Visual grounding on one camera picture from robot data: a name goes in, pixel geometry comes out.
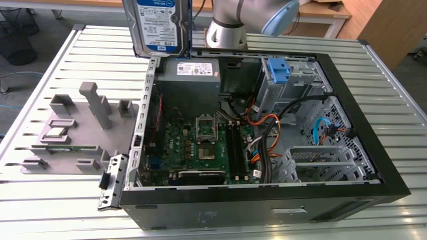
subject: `slotted aluminum table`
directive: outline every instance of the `slotted aluminum table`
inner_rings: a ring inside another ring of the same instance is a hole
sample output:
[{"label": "slotted aluminum table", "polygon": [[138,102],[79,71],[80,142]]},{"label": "slotted aluminum table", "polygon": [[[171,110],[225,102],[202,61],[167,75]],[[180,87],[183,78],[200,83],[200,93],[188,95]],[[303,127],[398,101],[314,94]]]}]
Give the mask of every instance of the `slotted aluminum table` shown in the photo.
[{"label": "slotted aluminum table", "polygon": [[[0,229],[30,239],[425,239],[427,238],[427,118],[370,46],[355,40],[249,35],[251,50],[330,54],[393,162],[411,190],[399,201],[331,223],[249,226],[207,231],[142,231],[123,210],[98,211],[99,176],[26,175],[31,152],[55,94],[83,101],[79,86],[96,82],[108,100],[139,100],[147,59],[134,57],[130,31],[74,30],[0,145]],[[194,44],[204,45],[202,32]]]}]

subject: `gray floor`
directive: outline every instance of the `gray floor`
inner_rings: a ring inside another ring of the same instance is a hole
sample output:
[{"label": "gray floor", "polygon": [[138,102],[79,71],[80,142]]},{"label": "gray floor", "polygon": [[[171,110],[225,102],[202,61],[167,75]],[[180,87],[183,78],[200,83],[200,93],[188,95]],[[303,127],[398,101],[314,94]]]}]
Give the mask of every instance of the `gray floor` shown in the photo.
[{"label": "gray floor", "polygon": [[[62,47],[62,44],[75,24],[126,27],[126,16],[122,13],[63,11],[63,19],[56,20],[50,10],[36,9],[35,19],[40,32],[30,37],[34,48],[38,51],[38,60],[26,66],[12,66],[0,57],[0,76],[19,71],[35,71],[44,73],[51,61]],[[207,27],[207,22],[196,22],[196,25]],[[427,111],[427,62],[415,62],[406,57],[394,74],[422,109]],[[2,80],[12,91],[8,95],[0,95],[0,104],[23,106],[40,77],[35,75],[14,75]],[[0,134],[6,134],[20,112],[19,108],[0,107]]]}]

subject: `black mesh trash bin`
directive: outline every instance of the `black mesh trash bin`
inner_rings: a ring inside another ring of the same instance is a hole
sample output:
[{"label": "black mesh trash bin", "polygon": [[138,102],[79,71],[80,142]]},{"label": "black mesh trash bin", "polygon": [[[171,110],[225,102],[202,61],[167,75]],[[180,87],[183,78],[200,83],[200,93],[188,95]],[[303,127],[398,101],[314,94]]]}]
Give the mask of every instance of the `black mesh trash bin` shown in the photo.
[{"label": "black mesh trash bin", "polygon": [[30,64],[38,58],[27,34],[7,21],[0,21],[0,55],[15,66]]},{"label": "black mesh trash bin", "polygon": [[3,7],[0,8],[0,13],[12,27],[22,30],[28,36],[39,32],[35,17],[31,12],[27,11],[27,8]]}]

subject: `open computer tower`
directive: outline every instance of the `open computer tower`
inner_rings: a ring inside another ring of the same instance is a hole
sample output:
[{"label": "open computer tower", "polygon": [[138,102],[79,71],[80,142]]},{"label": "open computer tower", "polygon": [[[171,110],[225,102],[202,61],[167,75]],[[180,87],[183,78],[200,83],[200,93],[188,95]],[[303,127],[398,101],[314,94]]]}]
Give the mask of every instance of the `open computer tower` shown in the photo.
[{"label": "open computer tower", "polygon": [[99,201],[143,230],[339,221],[411,194],[329,55],[194,49],[144,84]]}]

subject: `blue drive bay latch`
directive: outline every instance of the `blue drive bay latch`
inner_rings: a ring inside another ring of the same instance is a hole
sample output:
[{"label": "blue drive bay latch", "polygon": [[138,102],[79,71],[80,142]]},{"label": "blue drive bay latch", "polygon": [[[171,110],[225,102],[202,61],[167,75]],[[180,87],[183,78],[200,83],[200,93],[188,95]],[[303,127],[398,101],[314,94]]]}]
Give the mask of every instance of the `blue drive bay latch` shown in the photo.
[{"label": "blue drive bay latch", "polygon": [[291,67],[287,65],[285,58],[270,57],[269,67],[275,84],[286,84],[291,77]]}]

